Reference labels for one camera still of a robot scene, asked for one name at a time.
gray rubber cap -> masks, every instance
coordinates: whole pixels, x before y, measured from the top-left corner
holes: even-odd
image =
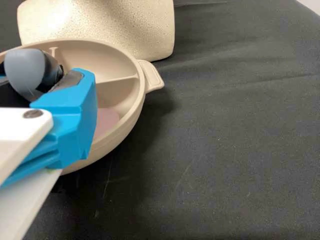
[[[36,90],[46,70],[44,53],[39,49],[9,51],[4,57],[4,71],[14,90],[32,102],[43,93]]]
[[[17,49],[4,57],[4,71],[14,90],[28,101],[48,92],[64,75],[58,61],[39,49]]]

dark fabric surface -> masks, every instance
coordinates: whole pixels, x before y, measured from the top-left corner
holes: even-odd
[[[320,237],[320,17],[294,0],[176,4],[165,88],[112,153],[59,179],[26,240]],[[4,50],[18,36],[0,11]]]

